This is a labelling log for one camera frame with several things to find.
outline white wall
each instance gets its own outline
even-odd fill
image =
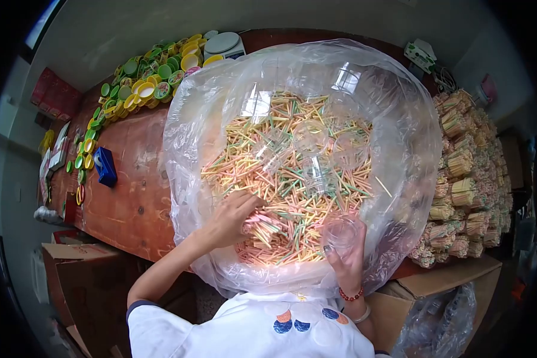
[[[502,119],[527,103],[534,94],[516,47],[495,18],[489,19],[453,68],[459,86],[470,93],[486,73],[492,76],[498,92],[497,101],[491,103],[486,112],[499,126]]]
[[[488,16],[478,0],[419,0],[416,7],[397,0],[67,0],[38,48],[24,97],[44,67],[86,91],[159,40],[176,41],[211,29],[319,28],[401,47],[420,37],[451,67]]]
[[[47,318],[52,307],[38,302],[31,279],[30,254],[49,242],[57,226],[37,222],[38,145],[45,131],[34,123],[37,110],[22,99],[30,65],[17,58],[0,97],[0,236],[14,291],[34,334],[51,357],[61,356],[50,345]]]

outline clear plastic bag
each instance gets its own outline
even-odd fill
[[[261,123],[267,98],[280,90],[308,100],[342,93],[358,105],[360,118],[373,123],[374,197],[359,212],[368,226],[363,277],[365,293],[371,293],[387,281],[423,231],[442,136],[422,84],[391,57],[351,40],[269,47],[237,60],[216,61],[183,80],[163,135],[175,243],[203,225],[219,200],[215,189],[201,181],[200,170],[226,145],[224,127],[237,116]],[[326,261],[253,266],[241,263],[234,248],[226,247],[191,268],[225,297],[239,291],[337,294],[336,277]]]
[[[416,301],[392,357],[459,357],[473,330],[476,306],[473,282]]]

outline white t-shirt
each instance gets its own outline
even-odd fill
[[[127,321],[133,358],[375,355],[372,343],[338,310],[335,300],[291,292],[238,294],[200,325],[138,301],[129,308]]]

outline red box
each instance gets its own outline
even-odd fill
[[[34,88],[36,96],[34,100],[39,99],[36,104],[41,111],[50,114],[54,118],[68,121],[75,116],[82,94],[70,86],[67,82],[59,78],[50,69],[44,69],[40,80]]]
[[[42,102],[46,92],[50,88],[52,82],[56,78],[58,78],[58,76],[54,73],[54,71],[48,67],[44,68],[44,71],[42,71],[42,74],[34,87],[34,91],[30,97],[30,102],[32,102],[32,104],[39,105],[40,102]]]

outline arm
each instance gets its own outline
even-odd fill
[[[362,224],[362,230],[360,231],[359,236],[355,238],[356,243],[354,244],[354,249],[350,253],[350,256],[345,258],[344,261],[340,259],[340,256],[336,253],[334,248],[328,245],[323,247],[326,258],[336,273],[338,284],[340,288],[342,288],[344,294],[348,297],[355,297],[362,285],[362,264],[364,261],[366,229],[366,225]],[[360,296],[354,301],[346,301],[343,313],[354,321],[362,317],[367,309],[368,306],[366,305],[364,296]],[[358,323],[356,326],[360,333],[374,344],[375,332],[372,316],[368,316],[367,319]]]
[[[203,228],[191,233],[137,279],[129,290],[128,307],[139,300],[156,302],[193,261],[213,249],[245,240],[247,236],[242,233],[244,220],[254,208],[263,205],[266,205],[263,199],[245,191],[232,192]]]

